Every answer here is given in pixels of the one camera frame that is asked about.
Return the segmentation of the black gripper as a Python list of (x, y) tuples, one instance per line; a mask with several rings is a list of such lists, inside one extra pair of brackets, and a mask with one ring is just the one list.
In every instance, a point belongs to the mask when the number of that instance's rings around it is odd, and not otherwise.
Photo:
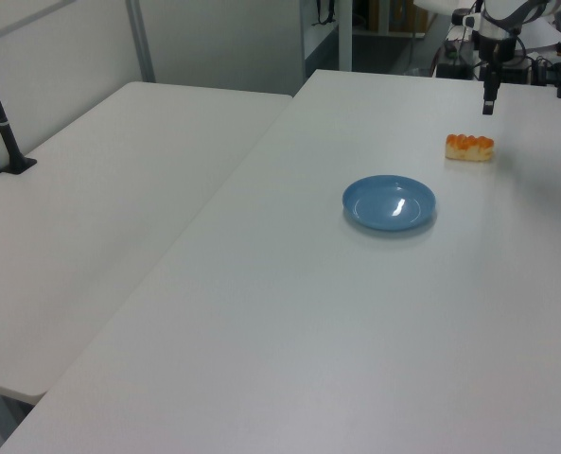
[(483, 80), (483, 115), (492, 115), (494, 112), (494, 99), (497, 98), (500, 87), (502, 68), (514, 58), (516, 43), (515, 37), (500, 40), (480, 37), (479, 58), (486, 64)]

